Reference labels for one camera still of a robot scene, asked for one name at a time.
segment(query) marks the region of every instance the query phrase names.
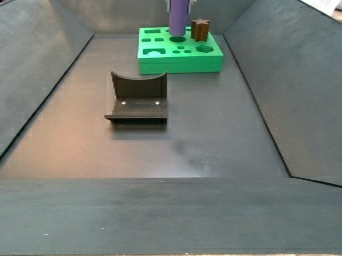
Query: gray wall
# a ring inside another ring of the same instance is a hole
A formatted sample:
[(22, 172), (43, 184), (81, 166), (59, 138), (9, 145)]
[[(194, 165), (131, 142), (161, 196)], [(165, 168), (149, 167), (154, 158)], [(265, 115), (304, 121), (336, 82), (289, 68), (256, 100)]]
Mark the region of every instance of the gray wall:
[(91, 37), (58, 0), (0, 6), (0, 155)]
[[(139, 27), (166, 26), (165, 0), (62, 0), (99, 34), (138, 33)], [(212, 31), (224, 34), (254, 0), (200, 0), (192, 18), (212, 20)]]
[(342, 185), (342, 24), (257, 0), (226, 37), (293, 176)]

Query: white surface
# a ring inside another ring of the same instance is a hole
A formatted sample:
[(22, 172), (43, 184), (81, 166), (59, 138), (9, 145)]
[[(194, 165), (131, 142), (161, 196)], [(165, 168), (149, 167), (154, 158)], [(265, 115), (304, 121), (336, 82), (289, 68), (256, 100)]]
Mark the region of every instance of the white surface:
[(342, 8), (341, 0), (302, 0), (302, 2), (312, 5), (316, 9), (318, 9), (321, 12), (326, 13), (328, 15), (333, 15), (333, 12), (337, 6)]

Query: green foam block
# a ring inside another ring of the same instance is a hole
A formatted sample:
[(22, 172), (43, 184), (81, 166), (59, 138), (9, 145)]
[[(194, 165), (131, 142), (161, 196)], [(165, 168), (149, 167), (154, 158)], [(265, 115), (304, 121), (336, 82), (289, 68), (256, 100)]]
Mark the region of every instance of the green foam block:
[(185, 37), (172, 37), (169, 27), (141, 28), (141, 74), (221, 72), (224, 53), (209, 34), (208, 42), (192, 38), (188, 27)]

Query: black bracket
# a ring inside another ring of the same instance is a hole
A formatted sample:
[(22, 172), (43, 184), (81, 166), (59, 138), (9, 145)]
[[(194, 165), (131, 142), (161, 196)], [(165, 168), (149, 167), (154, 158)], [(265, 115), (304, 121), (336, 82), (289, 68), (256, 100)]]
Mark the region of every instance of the black bracket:
[(111, 115), (113, 121), (167, 121), (167, 73), (153, 79), (131, 79), (114, 72), (113, 83), (117, 95)]

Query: purple rod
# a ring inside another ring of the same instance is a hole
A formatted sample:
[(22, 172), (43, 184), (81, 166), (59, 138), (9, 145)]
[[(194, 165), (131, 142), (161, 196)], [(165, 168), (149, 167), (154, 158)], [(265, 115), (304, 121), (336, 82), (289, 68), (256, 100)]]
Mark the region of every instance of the purple rod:
[(186, 34), (186, 26), (189, 21), (189, 1), (170, 0), (170, 34), (181, 37)]

